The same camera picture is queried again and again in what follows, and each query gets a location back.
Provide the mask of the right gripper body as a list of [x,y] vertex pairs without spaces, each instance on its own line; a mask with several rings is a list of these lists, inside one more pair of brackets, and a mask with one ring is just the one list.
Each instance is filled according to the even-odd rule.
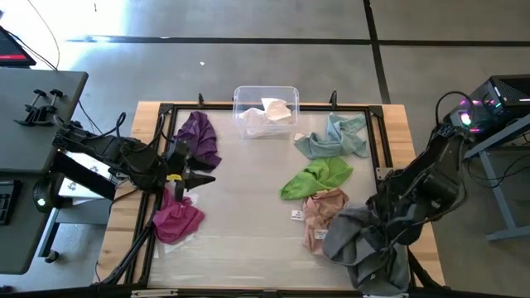
[[389,245],[410,245],[421,235],[421,206],[408,199],[391,201],[381,194],[369,198],[369,208]]

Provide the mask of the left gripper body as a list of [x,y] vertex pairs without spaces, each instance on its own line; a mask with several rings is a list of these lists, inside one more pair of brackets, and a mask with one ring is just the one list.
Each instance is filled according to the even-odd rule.
[[185,190],[186,159],[187,145],[184,142],[175,140],[166,153],[166,181],[173,182],[174,196],[177,202],[182,202]]

